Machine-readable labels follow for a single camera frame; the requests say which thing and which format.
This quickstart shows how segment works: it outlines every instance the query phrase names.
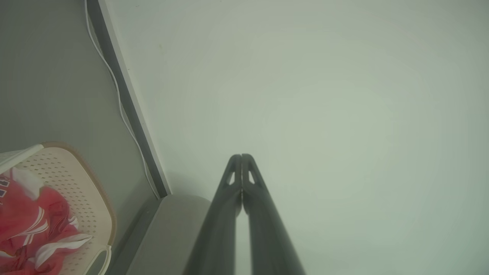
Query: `perforated basket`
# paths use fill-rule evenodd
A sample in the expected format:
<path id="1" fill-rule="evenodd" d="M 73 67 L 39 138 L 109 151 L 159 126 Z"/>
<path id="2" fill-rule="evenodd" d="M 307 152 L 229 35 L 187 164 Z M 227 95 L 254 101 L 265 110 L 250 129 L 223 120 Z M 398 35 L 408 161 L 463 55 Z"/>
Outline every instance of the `perforated basket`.
<path id="1" fill-rule="evenodd" d="M 12 167 L 29 169 L 45 185 L 60 192 L 79 222 L 78 230 L 92 235 L 77 252 L 67 256 L 60 275 L 84 275 L 100 253 L 106 258 L 99 274 L 107 271 L 115 237 L 115 214 L 99 181 L 87 163 L 69 145 L 37 144 L 0 154 L 0 174 Z"/>

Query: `white cable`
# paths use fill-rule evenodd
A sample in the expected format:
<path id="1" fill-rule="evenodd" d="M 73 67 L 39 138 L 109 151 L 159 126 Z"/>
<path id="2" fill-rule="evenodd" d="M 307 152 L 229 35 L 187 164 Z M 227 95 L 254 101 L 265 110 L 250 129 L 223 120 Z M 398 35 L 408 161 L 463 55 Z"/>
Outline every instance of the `white cable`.
<path id="1" fill-rule="evenodd" d="M 141 151 L 141 147 L 139 147 L 139 143 L 137 143 L 137 140 L 136 140 L 136 137 L 134 136 L 134 134 L 132 133 L 131 129 L 129 128 L 129 125 L 127 124 L 126 122 L 126 119 L 124 118 L 124 115 L 122 114 L 122 103 L 121 103 L 121 94 L 120 94 L 120 91 L 119 91 L 119 85 L 117 84 L 117 80 L 115 79 L 115 76 L 114 76 L 114 73 L 112 72 L 112 69 L 111 67 L 109 66 L 109 64 L 107 64 L 107 61 L 105 60 L 104 56 L 102 55 L 102 53 L 100 52 L 100 50 L 98 49 L 97 47 L 97 44 L 95 43 L 95 40 L 93 40 L 93 37 L 92 37 L 92 34 L 91 34 L 91 31 L 90 31 L 90 23 L 89 23 L 89 12 L 88 12 L 88 8 L 87 8 L 87 0 L 85 0 L 85 18 L 87 20 L 87 30 L 89 32 L 89 36 L 90 36 L 90 39 L 92 40 L 92 43 L 93 43 L 93 46 L 95 47 L 95 49 L 97 50 L 97 53 L 98 55 L 100 56 L 100 58 L 102 58 L 102 61 L 104 61 L 105 63 L 105 66 L 107 66 L 107 68 L 109 69 L 109 72 L 111 73 L 111 76 L 112 76 L 112 79 L 114 80 L 114 83 L 115 83 L 115 89 L 117 90 L 117 100 L 119 102 L 119 112 L 120 112 L 120 115 L 121 115 L 121 118 L 122 118 L 122 121 L 124 122 L 124 125 L 126 126 L 129 134 L 131 135 L 131 137 L 133 138 L 134 142 L 136 143 L 137 145 L 137 148 L 139 149 L 139 153 L 141 154 L 141 158 L 143 160 L 143 165 L 144 165 L 144 174 L 146 175 L 146 179 L 148 180 L 148 184 L 150 185 L 151 187 L 151 190 L 153 191 L 153 194 L 156 196 L 156 199 L 160 199 L 158 193 L 155 191 L 153 185 L 151 184 L 151 181 L 150 181 L 150 178 L 148 177 L 148 169 L 147 169 L 147 166 L 146 166 L 146 162 L 144 160 L 144 156 L 143 156 L 143 152 Z"/>

